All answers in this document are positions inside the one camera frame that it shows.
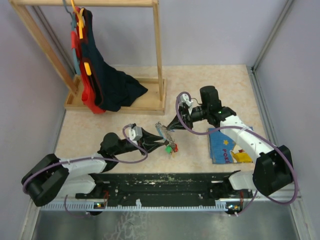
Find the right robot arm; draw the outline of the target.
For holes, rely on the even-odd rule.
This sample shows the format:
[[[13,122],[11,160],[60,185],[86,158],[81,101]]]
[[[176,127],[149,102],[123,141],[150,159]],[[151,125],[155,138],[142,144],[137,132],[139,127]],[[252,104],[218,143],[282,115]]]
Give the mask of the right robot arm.
[[[201,104],[197,107],[193,106],[191,95],[186,91],[176,97],[176,116],[167,128],[185,129],[196,134],[193,124],[206,120],[214,127],[211,133],[221,132],[248,154],[254,169],[232,173],[229,182],[223,185],[224,194],[235,198],[241,190],[255,190],[268,198],[293,183],[293,197],[297,197],[299,187],[290,150],[285,145],[274,145],[246,126],[235,111],[222,105],[214,86],[204,86],[199,92]]]

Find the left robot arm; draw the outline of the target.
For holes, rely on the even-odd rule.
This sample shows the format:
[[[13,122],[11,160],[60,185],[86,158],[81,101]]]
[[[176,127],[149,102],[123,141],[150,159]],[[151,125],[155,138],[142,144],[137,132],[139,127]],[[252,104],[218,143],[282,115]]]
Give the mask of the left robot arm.
[[[114,132],[107,133],[99,151],[90,156],[67,159],[53,153],[46,155],[22,178],[22,191],[37,207],[66,195],[83,194],[97,199],[103,195],[104,186],[95,181],[93,175],[112,170],[121,162],[118,155],[139,151],[142,159],[125,161],[125,164],[137,164],[157,148],[169,144],[163,136],[149,133],[135,124],[125,126],[122,132],[123,139]]]

